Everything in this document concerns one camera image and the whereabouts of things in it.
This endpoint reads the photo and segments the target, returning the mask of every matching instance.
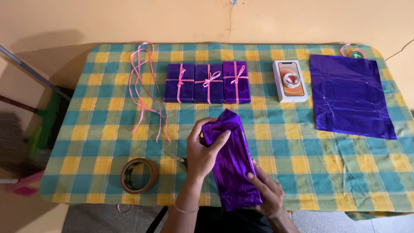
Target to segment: white phone box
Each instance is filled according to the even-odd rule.
[[[306,91],[298,60],[274,61],[273,72],[279,102],[305,102],[308,100],[308,92]],[[284,84],[283,79],[286,75],[287,78],[285,79],[285,82],[293,88],[289,88]]]

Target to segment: table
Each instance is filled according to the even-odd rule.
[[[90,51],[41,181],[46,200],[172,205],[186,173],[163,151],[185,156],[194,122],[229,108],[242,119],[251,156],[282,185],[286,209],[414,212],[414,121],[376,49],[353,46],[378,63],[398,140],[315,129],[309,54],[339,56],[340,45],[157,44],[152,60],[161,92],[168,63],[247,61],[250,82],[250,104],[166,104],[169,144],[165,138],[155,142],[159,117],[149,111],[131,132],[140,115],[127,85],[129,57],[137,47],[102,44]],[[274,60],[299,60],[308,101],[279,103]],[[159,97],[148,64],[142,78]],[[155,109],[141,86],[139,91]],[[151,159],[160,170],[155,187],[139,195],[124,192],[119,183],[122,167],[133,158]],[[203,184],[200,205],[220,206],[212,174]]]

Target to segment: silver chain bracelet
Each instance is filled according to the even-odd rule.
[[[178,211],[178,212],[181,212],[181,213],[183,213],[183,214],[193,214],[193,213],[195,213],[195,212],[197,212],[199,209],[200,209],[200,206],[196,209],[196,210],[194,210],[194,211],[184,211],[184,210],[180,210],[179,208],[177,208],[177,206],[176,206],[176,203],[174,202],[174,207],[176,208],[176,210]]]

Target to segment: purple wrapping paper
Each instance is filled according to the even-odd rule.
[[[244,136],[240,117],[226,109],[217,121],[202,126],[207,146],[226,130],[230,138],[217,154],[213,175],[219,191],[221,205],[226,211],[262,204],[259,190],[247,179],[251,172],[256,175],[250,160],[249,149]]]
[[[237,61],[236,69],[237,72],[234,72],[234,61],[223,61],[223,77],[237,76],[239,70],[242,66],[245,66],[244,71],[241,76],[247,75],[247,64],[245,61]],[[224,78],[224,102],[226,104],[236,104],[236,84],[231,83],[235,78]],[[250,89],[249,89],[249,79],[239,78],[238,79],[238,100],[239,104],[248,104],[250,103]]]
[[[206,79],[209,79],[207,72],[208,66],[210,66],[211,75],[213,75],[217,71],[220,71],[220,76],[215,78],[212,82],[210,82],[210,103],[223,104],[223,69],[221,65],[196,65],[194,81],[205,81]],[[207,92],[208,87],[204,87],[203,83],[194,83],[194,103],[208,104]]]
[[[311,54],[316,129],[397,139],[376,61]]]
[[[185,69],[182,80],[194,80],[194,64],[183,64]],[[177,103],[178,77],[180,75],[180,64],[168,64],[167,81],[165,82],[164,101]],[[180,101],[182,103],[194,103],[194,81],[182,81],[180,87]]]

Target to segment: pink ribbon bow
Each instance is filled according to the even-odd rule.
[[[182,79],[183,76],[184,76],[184,72],[185,72],[185,69],[183,69],[183,64],[181,63],[180,64],[180,75],[178,76],[178,79],[167,79],[166,80],[166,81],[178,80],[178,84],[177,84],[177,87],[178,87],[178,90],[177,90],[177,101],[179,103],[181,103],[181,101],[180,101],[180,89],[181,89],[181,85],[184,84],[182,81],[194,82],[193,79]]]
[[[144,45],[144,44],[151,44],[151,46],[152,46],[152,51],[151,51],[151,55],[149,55],[149,57],[148,57],[148,60],[145,60],[145,61],[143,61],[142,63],[140,63],[140,51],[146,51],[146,52],[148,52],[149,53],[149,51],[148,50],[146,50],[146,49],[141,49],[141,45]],[[138,65],[137,66],[135,66],[135,64],[134,64],[134,62],[133,62],[133,57],[134,57],[134,55],[137,53],[137,60],[138,60]],[[144,117],[144,110],[146,109],[146,110],[148,110],[148,111],[152,111],[152,112],[155,112],[155,113],[157,113],[157,114],[159,114],[160,115],[160,118],[159,118],[159,130],[158,130],[158,135],[156,136],[156,142],[158,142],[158,137],[159,137],[159,135],[160,135],[160,133],[161,133],[161,118],[163,118],[163,115],[161,114],[161,106],[158,104],[158,102],[154,99],[154,97],[148,92],[148,90],[145,88],[145,86],[144,86],[144,83],[142,82],[142,80],[141,80],[141,76],[140,76],[140,73],[141,73],[141,66],[143,65],[143,64],[145,64],[146,62],[148,62],[149,61],[149,66],[151,67],[151,74],[152,74],[152,79],[154,80],[154,83],[155,83],[155,85],[156,85],[156,88],[157,88],[157,90],[158,90],[158,93],[159,93],[159,96],[160,96],[160,99],[161,99],[161,103],[163,104],[163,106],[164,106],[164,109],[165,109],[165,127],[164,127],[164,133],[165,133],[165,138],[171,143],[171,139],[170,139],[170,137],[168,136],[168,133],[167,133],[167,119],[168,119],[168,114],[167,114],[167,110],[166,110],[166,108],[165,108],[165,104],[162,102],[162,95],[161,95],[161,92],[159,91],[159,88],[158,88],[158,84],[156,83],[156,81],[155,81],[155,74],[154,74],[154,68],[153,68],[153,66],[152,66],[152,62],[151,62],[151,57],[152,57],[152,55],[154,54],[154,46],[153,46],[153,44],[151,43],[151,42],[144,42],[144,43],[142,43],[142,44],[140,44],[139,46],[138,46],[138,50],[137,51],[135,51],[133,54],[131,54],[131,56],[130,56],[130,60],[131,60],[131,64],[132,64],[132,71],[131,71],[131,74],[130,74],[130,77],[129,77],[129,81],[128,81],[128,87],[129,87],[129,91],[130,91],[130,95],[131,95],[131,98],[132,98],[132,100],[134,101],[134,103],[136,104],[136,105],[138,105],[139,107],[141,107],[142,108],[142,110],[141,110],[141,117],[140,117],[140,121],[138,122],[138,125],[132,130],[132,132],[134,133],[136,130],[137,130],[137,128],[140,126],[140,124],[141,124],[141,121],[142,121],[142,118]],[[135,100],[134,100],[134,97],[132,96],[132,91],[131,91],[131,79],[132,79],[132,74],[133,73],[136,73],[137,74],[137,81],[135,82],[135,93],[137,93],[137,95],[138,95],[138,102],[141,102],[141,104],[139,104],[138,102],[136,102]],[[144,90],[145,90],[145,92],[147,92],[147,94],[154,100],[154,102],[158,105],[158,109],[159,109],[159,112],[158,111],[156,111],[156,110],[153,110],[153,109],[151,109],[151,108],[148,108],[148,107],[146,107],[146,106],[144,106],[144,103],[143,103],[143,101],[142,101],[142,99],[141,99],[141,97],[140,97],[140,95],[139,95],[139,93],[138,93],[138,90],[137,90],[137,84],[138,84],[138,80],[142,83],[142,87],[144,88]]]
[[[241,69],[239,70],[239,72],[238,72],[238,75],[237,76],[226,76],[226,77],[223,77],[223,78],[235,78],[232,82],[231,82],[231,84],[235,84],[236,85],[236,103],[238,104],[238,79],[239,78],[249,78],[249,77],[247,77],[247,76],[241,76],[241,74],[243,73],[243,71],[244,71],[244,69],[245,69],[245,66],[242,66],[241,67]],[[234,62],[234,74],[237,74],[237,66],[236,66],[236,62]]]
[[[207,87],[207,102],[211,104],[210,102],[210,82],[222,82],[223,80],[214,80],[218,78],[221,74],[220,71],[214,72],[213,75],[210,73],[210,65],[207,65],[207,73],[208,73],[208,79],[204,79],[204,81],[197,81],[194,83],[203,83],[203,87]]]

